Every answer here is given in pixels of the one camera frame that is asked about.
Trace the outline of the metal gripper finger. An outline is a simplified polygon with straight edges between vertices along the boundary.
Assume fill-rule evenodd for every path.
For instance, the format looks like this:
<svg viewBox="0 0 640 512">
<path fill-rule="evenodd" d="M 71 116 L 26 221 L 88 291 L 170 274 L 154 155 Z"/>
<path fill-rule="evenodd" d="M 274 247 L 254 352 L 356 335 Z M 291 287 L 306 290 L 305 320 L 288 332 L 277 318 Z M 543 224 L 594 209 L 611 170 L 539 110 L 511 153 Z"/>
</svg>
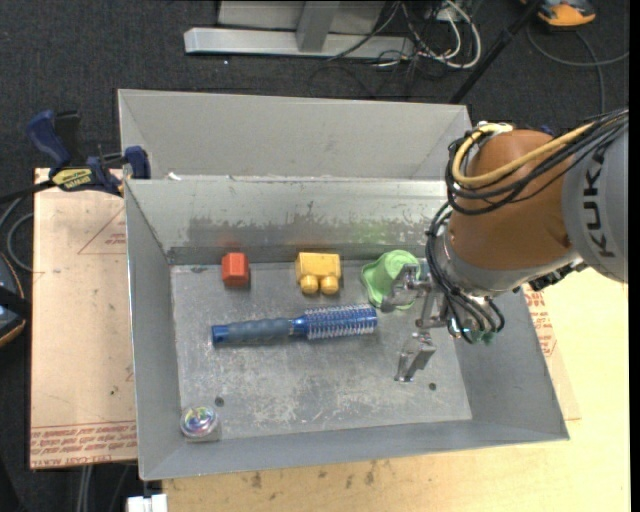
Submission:
<svg viewBox="0 0 640 512">
<path fill-rule="evenodd" d="M 431 283 L 426 264 L 404 264 L 392 280 L 390 291 L 383 296 L 381 310 L 388 313 L 408 309 L 417 299 L 425 298 L 430 290 Z"/>
<path fill-rule="evenodd" d="M 394 380 L 412 381 L 418 370 L 425 369 L 435 351 L 436 346 L 429 333 L 414 333 L 403 345 Z"/>
</svg>

